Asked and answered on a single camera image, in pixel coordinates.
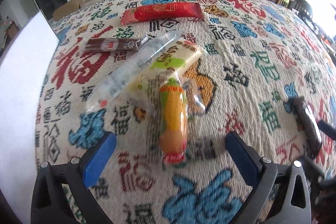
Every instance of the snack package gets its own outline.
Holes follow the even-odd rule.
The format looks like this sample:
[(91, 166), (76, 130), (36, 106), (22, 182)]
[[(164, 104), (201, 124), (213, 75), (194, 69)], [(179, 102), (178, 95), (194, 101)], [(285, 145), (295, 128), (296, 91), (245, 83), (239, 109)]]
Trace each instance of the snack package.
[(89, 38), (83, 42), (84, 52), (138, 52), (139, 48), (149, 40), (144, 38)]
[(161, 125), (159, 146), (163, 165), (179, 165), (186, 161), (188, 141), (187, 98), (177, 75), (160, 87)]
[(152, 62), (152, 58), (156, 54), (176, 41), (180, 35), (180, 31), (169, 31), (157, 36), (123, 62), (109, 77), (100, 82), (88, 97), (86, 101), (87, 114), (102, 109), (108, 102), (118, 96), (121, 90)]
[(196, 2), (172, 2), (140, 6), (126, 10), (121, 25), (164, 18), (196, 17), (203, 19), (202, 9)]
[(169, 44), (160, 55), (154, 57), (154, 61), (145, 70), (129, 83), (124, 90), (125, 97), (135, 106), (155, 116), (156, 109), (153, 108), (151, 102), (152, 97), (156, 96), (155, 85), (160, 85), (164, 79), (174, 73), (177, 77), (182, 77), (203, 54), (207, 54), (206, 50), (199, 45), (190, 44), (183, 38)]

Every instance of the cardboard box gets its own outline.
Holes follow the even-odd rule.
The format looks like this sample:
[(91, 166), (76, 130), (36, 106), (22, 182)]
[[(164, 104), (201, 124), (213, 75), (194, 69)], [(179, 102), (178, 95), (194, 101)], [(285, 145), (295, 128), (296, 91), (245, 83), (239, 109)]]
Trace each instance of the cardboard box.
[(54, 21), (60, 20), (61, 18), (77, 11), (82, 2), (83, 0), (70, 0), (67, 3), (63, 4), (53, 13)]

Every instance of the window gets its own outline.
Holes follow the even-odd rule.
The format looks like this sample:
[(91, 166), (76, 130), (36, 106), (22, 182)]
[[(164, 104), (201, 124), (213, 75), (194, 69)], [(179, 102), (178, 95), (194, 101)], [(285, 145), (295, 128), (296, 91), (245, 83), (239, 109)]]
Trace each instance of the window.
[(336, 0), (310, 0), (313, 8), (313, 21), (320, 25), (327, 35), (336, 35)]

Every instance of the cartoon pattern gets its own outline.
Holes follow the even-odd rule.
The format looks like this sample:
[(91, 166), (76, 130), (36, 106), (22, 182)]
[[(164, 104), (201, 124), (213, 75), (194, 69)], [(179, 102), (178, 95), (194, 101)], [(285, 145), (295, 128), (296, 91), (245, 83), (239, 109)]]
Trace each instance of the cartoon pattern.
[[(120, 25), (125, 9), (173, 1), (198, 2), (204, 19)], [(36, 165), (81, 157), (106, 131), (115, 132), (117, 149), (90, 187), (115, 224), (228, 223), (250, 189), (225, 150), (225, 134), (235, 130), (260, 155), (289, 164), (307, 151), (302, 126), (283, 104), (289, 96), (305, 96), (315, 118), (336, 125), (334, 64), (296, 15), (266, 0), (104, 0), (52, 28), (60, 43), (41, 83)], [(93, 89), (132, 54), (82, 53), (80, 43), (89, 37), (152, 39), (174, 29), (209, 53), (184, 74), (196, 81), (206, 113), (189, 122), (187, 165), (162, 170), (159, 129), (149, 113), (119, 96), (85, 115)], [(323, 143), (315, 162), (334, 176), (336, 145), (325, 136)], [(75, 217), (85, 223), (71, 192), (64, 191)]]

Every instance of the screw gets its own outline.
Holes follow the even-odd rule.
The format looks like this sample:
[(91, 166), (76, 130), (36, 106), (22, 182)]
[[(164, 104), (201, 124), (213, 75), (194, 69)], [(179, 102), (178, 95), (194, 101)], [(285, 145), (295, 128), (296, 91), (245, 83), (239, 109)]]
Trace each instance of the screw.
[(46, 168), (48, 166), (48, 162), (44, 161), (43, 163), (41, 163), (41, 167), (42, 168)]
[(298, 160), (295, 160), (293, 162), (293, 164), (294, 164), (295, 167), (298, 167), (298, 168), (300, 168), (302, 166), (301, 162), (299, 162)]
[(269, 157), (263, 157), (262, 161), (266, 164), (270, 164), (272, 162), (272, 160)]
[(72, 164), (77, 164), (77, 163), (79, 163), (79, 160), (80, 160), (80, 158), (74, 157), (74, 158), (71, 159), (71, 163)]

